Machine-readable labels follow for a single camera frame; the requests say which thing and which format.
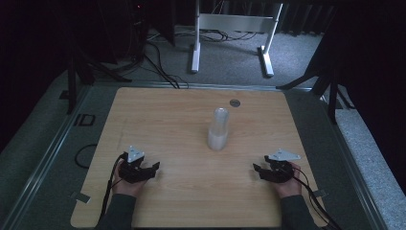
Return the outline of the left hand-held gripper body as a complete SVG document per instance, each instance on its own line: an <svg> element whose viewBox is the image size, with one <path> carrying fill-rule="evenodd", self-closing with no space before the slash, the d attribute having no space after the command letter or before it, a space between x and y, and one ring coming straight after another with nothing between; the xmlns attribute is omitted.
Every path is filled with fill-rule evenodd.
<svg viewBox="0 0 406 230"><path fill-rule="evenodd" d="M149 168L143 169L141 164L145 159L145 153L135 149L133 146L128 148L124 154L124 162L119 168L119 176L128 183L144 181L141 179L142 171L150 171Z"/></svg>

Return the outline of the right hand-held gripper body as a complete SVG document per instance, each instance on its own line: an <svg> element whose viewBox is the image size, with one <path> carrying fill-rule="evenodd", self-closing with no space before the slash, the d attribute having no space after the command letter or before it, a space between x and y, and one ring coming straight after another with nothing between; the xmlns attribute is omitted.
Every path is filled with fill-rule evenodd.
<svg viewBox="0 0 406 230"><path fill-rule="evenodd" d="M301 156L292 153L285 149L278 149L274 153L268 154L269 158L273 160L268 173L268 179L274 183L283 183L288 181L294 176L291 161L300 160Z"/></svg>

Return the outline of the stack of translucent plastic cups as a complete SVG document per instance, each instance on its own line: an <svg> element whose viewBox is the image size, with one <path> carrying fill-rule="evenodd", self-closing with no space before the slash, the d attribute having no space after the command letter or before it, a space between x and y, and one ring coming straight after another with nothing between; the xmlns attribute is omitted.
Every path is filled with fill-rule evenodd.
<svg viewBox="0 0 406 230"><path fill-rule="evenodd" d="M228 140L229 111L224 107L214 110L214 115L208 130L208 146L212 150L222 150Z"/></svg>

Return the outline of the person's left hand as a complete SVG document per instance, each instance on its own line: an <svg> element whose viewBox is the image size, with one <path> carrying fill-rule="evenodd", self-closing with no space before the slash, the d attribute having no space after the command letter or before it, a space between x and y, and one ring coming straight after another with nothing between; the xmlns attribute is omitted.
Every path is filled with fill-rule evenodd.
<svg viewBox="0 0 406 230"><path fill-rule="evenodd" d="M119 176L119 168L120 168L121 164L122 164L122 162L119 162L119 164L114 172L112 192L114 195L120 194L120 195L137 197L143 190L143 187L146 185L147 181L146 180L139 181L139 182L131 184L131 183L128 183L127 181L123 180Z"/></svg>

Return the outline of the person's right hand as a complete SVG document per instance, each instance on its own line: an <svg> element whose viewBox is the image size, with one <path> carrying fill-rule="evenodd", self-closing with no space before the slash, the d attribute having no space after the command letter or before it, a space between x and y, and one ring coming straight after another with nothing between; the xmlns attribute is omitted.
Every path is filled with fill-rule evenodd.
<svg viewBox="0 0 406 230"><path fill-rule="evenodd" d="M292 163L294 176L286 182L275 183L275 188L279 198L286 198L290 196L300 196L302 194L302 184L299 181L300 167Z"/></svg>

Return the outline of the black tripod stand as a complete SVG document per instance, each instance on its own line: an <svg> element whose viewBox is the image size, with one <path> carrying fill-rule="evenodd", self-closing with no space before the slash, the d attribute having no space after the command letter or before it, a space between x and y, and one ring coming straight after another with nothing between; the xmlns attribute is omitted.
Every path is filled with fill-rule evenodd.
<svg viewBox="0 0 406 230"><path fill-rule="evenodd" d="M325 34L310 59L304 74L287 84L277 86L277 89L280 90L290 90L305 81L317 77L310 92L315 96L322 96L329 89L327 115L334 125L337 124L335 115L337 97L343 98L343 94L339 90L339 80L347 41L345 37L340 35Z"/></svg>
<svg viewBox="0 0 406 230"><path fill-rule="evenodd" d="M67 64L68 89L62 93L62 98L68 101L68 114L71 114L74 111L78 100L77 77L79 77L81 82L86 85L92 85L95 82L95 77L93 76L90 66L102 71L115 81L130 82L130 79L119 76L101 63L92 59L79 47L73 47L68 50Z"/></svg>

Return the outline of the dark equipment rack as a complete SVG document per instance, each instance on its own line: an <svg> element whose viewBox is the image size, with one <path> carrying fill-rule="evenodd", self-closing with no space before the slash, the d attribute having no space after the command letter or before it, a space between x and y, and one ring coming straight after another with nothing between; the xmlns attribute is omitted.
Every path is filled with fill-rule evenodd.
<svg viewBox="0 0 406 230"><path fill-rule="evenodd" d="M171 45L175 45L175 0L128 0L131 22L131 58L144 58L147 33L157 31Z"/></svg>

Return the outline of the metal frame rail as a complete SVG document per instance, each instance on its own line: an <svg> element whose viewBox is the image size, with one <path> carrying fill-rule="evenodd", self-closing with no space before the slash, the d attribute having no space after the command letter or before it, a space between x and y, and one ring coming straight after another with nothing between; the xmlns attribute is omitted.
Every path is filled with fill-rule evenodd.
<svg viewBox="0 0 406 230"><path fill-rule="evenodd" d="M381 173L388 166L370 131L355 109L346 109L329 94L320 100L333 108L332 120L336 139L341 148L344 165L372 230L388 230L385 209L378 196L384 191Z"/></svg>
<svg viewBox="0 0 406 230"><path fill-rule="evenodd" d="M89 91L83 86L70 108L61 89L49 89L0 153L0 230L17 229Z"/></svg>

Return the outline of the white metal desk frame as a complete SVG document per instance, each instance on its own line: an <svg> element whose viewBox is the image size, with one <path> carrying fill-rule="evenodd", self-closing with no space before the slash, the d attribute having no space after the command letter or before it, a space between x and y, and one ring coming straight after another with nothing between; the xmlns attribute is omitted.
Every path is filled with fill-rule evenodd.
<svg viewBox="0 0 406 230"><path fill-rule="evenodd" d="M201 30L237 31L267 34L265 43L259 47L259 57L263 62L264 74L267 77L273 77L274 70L270 57L270 47L279 23L282 7L283 3L277 3L270 16L212 14L202 13L200 0L195 0L192 72L197 73L199 71Z"/></svg>

